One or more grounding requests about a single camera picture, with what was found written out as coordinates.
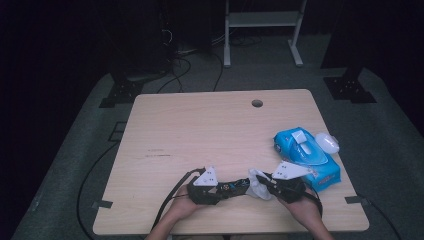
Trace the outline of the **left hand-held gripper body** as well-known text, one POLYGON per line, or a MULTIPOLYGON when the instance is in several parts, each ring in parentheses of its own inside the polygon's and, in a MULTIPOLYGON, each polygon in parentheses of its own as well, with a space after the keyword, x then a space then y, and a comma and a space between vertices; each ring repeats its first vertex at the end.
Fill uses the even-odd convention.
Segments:
POLYGON ((220 195, 211 190, 218 186, 215 168, 213 166, 204 170, 198 177, 194 177, 187 186, 189 198, 197 205, 216 205, 220 195))

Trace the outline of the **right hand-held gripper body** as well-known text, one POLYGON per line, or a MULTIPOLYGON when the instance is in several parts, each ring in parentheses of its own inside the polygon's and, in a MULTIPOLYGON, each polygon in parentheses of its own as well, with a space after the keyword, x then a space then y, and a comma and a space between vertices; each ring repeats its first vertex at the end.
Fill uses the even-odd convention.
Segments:
POLYGON ((298 201, 305 193, 302 178, 311 170, 287 161, 282 161, 271 174, 271 192, 287 203, 298 201))

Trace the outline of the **white wet wipe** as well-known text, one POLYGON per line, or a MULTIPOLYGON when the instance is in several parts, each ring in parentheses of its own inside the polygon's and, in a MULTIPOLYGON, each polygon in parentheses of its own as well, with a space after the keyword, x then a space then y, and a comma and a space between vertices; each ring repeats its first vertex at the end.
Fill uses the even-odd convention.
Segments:
POLYGON ((269 181, 269 178, 262 171, 257 169, 248 170, 248 179, 250 184, 246 194, 254 198, 261 198, 262 200, 270 200, 272 196, 268 191, 267 186, 259 181, 260 177, 264 178, 266 181, 269 181))

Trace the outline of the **blue wet wipes pack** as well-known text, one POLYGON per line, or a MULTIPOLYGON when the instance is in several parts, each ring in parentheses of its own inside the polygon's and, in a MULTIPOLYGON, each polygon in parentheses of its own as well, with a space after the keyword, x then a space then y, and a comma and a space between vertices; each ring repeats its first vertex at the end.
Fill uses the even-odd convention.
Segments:
POLYGON ((322 191, 339 183, 341 173, 333 154, 325 153, 315 136, 301 127, 280 131, 274 137, 274 148, 284 160, 310 169, 311 173, 303 179, 316 191, 322 191))

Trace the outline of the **blue toy car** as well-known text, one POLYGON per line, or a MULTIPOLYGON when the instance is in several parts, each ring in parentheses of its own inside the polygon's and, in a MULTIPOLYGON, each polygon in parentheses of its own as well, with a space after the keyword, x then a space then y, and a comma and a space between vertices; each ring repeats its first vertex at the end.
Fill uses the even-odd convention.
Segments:
POLYGON ((245 195, 247 189, 250 187, 250 180, 248 178, 239 179, 232 182, 219 182, 217 185, 216 193, 223 199, 228 199, 236 196, 245 195))

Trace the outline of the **person's left hand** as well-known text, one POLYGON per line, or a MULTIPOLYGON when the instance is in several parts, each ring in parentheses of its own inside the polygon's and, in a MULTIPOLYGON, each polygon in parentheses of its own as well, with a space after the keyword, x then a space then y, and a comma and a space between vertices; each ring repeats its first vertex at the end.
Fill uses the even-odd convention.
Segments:
POLYGON ((179 221, 189 217, 201 208, 203 208, 203 205, 194 203, 189 197, 187 186, 183 185, 177 191, 167 215, 170 215, 173 220, 179 221))

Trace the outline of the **person's right hand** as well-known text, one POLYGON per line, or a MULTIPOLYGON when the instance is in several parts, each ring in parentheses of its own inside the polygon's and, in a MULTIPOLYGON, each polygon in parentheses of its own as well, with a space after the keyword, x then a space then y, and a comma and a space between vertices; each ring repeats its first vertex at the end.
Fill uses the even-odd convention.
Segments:
POLYGON ((319 209, 313 200, 302 196, 299 200, 292 203, 287 203, 282 199, 278 199, 278 201, 308 231, 313 232, 317 230, 322 223, 319 209))

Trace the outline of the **black stand base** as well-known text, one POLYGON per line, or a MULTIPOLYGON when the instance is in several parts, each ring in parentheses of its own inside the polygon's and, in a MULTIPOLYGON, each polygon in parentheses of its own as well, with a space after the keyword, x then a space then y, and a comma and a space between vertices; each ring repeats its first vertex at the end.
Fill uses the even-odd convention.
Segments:
POLYGON ((115 81, 109 94, 102 99, 100 108, 113 108, 117 104, 132 104, 141 94, 144 84, 138 81, 115 81))
POLYGON ((374 96, 359 81, 362 66, 350 66, 341 76, 325 77, 324 82, 335 100, 349 100, 351 103, 375 103, 374 96))

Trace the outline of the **dark equipment cabinet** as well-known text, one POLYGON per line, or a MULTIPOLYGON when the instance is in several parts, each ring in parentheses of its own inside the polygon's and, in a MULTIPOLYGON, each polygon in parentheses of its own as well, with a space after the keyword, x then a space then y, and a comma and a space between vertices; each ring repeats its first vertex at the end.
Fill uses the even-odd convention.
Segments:
POLYGON ((158 0, 113 0, 117 14, 112 26, 117 47, 137 69, 163 74, 170 61, 160 26, 158 0))

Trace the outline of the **grey table bracket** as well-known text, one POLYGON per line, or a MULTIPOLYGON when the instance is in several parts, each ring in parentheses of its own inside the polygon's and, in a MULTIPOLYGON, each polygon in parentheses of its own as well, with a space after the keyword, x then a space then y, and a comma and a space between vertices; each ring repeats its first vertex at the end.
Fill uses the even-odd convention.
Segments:
POLYGON ((361 205, 369 205, 369 201, 362 196, 348 196, 345 198, 347 204, 356 204, 359 203, 361 205))
POLYGON ((100 209, 100 208, 106 208, 106 209, 110 209, 112 207, 113 203, 111 201, 104 201, 104 200, 99 200, 99 201, 94 201, 91 205, 91 207, 93 209, 100 209))

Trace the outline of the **white metal stand frame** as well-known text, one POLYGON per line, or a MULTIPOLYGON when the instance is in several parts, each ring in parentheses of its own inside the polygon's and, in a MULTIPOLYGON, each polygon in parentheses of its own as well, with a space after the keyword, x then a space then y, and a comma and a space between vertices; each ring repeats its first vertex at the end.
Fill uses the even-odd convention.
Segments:
POLYGON ((303 60, 297 48, 298 37, 302 26, 308 0, 301 0, 296 11, 274 12, 231 12, 230 0, 225 3, 223 65, 231 66, 230 30, 235 28, 262 28, 262 27, 293 27, 291 39, 287 41, 294 63, 297 67, 303 65, 303 60))

